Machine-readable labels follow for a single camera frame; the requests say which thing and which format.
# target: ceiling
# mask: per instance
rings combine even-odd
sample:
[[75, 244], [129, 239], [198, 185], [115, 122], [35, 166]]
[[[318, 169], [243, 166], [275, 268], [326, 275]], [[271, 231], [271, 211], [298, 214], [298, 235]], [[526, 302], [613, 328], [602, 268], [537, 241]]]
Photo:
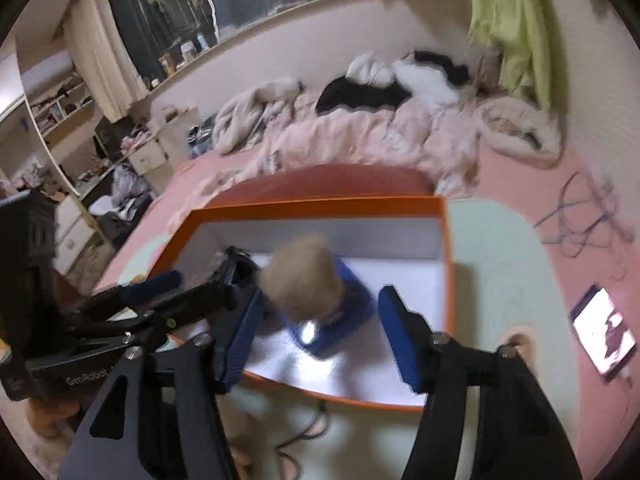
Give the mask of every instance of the ceiling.
[[20, 64], [22, 59], [47, 52], [69, 1], [30, 0], [24, 7], [13, 28]]

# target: drawer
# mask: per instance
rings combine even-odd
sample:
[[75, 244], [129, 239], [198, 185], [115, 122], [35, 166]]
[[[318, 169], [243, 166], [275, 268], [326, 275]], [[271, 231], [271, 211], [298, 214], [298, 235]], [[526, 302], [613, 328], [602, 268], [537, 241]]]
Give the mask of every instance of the drawer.
[[139, 150], [131, 153], [131, 155], [129, 155], [129, 162], [133, 166], [133, 169], [142, 175], [166, 163], [166, 155], [160, 145], [152, 140]]
[[56, 208], [56, 244], [59, 244], [80, 218], [80, 210], [71, 196], [67, 196]]
[[53, 266], [60, 274], [69, 272], [78, 254], [93, 234], [94, 230], [89, 227], [84, 218], [79, 218], [56, 248], [57, 257]]

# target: beige ball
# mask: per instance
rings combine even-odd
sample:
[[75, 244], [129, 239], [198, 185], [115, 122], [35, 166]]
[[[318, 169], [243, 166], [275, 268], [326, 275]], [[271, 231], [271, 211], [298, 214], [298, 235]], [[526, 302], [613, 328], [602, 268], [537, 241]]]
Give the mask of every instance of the beige ball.
[[344, 293], [334, 255], [319, 235], [294, 238], [277, 249], [259, 283], [276, 308], [296, 323], [328, 319]]

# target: pink blanket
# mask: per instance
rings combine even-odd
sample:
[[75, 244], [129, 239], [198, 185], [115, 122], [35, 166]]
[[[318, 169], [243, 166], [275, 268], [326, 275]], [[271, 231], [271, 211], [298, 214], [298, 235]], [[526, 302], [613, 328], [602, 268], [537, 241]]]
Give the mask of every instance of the pink blanket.
[[318, 117], [317, 96], [302, 94], [267, 127], [259, 152], [244, 169], [218, 170], [184, 200], [169, 222], [172, 232], [189, 211], [256, 176], [318, 164], [381, 164], [423, 171], [436, 194], [464, 195], [477, 170], [478, 135], [468, 110], [431, 115], [416, 99], [397, 112], [337, 109]]

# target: box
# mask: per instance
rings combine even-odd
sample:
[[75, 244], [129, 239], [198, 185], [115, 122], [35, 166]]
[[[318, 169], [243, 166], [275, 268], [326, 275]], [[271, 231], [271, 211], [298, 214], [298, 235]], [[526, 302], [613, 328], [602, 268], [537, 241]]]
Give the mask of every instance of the box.
[[[377, 297], [395, 285], [432, 330], [453, 333], [453, 273], [446, 202], [439, 197], [367, 197], [258, 203], [192, 211], [156, 261], [151, 275], [180, 270], [201, 281], [217, 251], [235, 245], [263, 265], [293, 237], [320, 234]], [[195, 331], [205, 330], [202, 323]], [[285, 328], [259, 333], [245, 373], [315, 396], [376, 408], [421, 409], [398, 374], [386, 336], [373, 317], [315, 358]]]

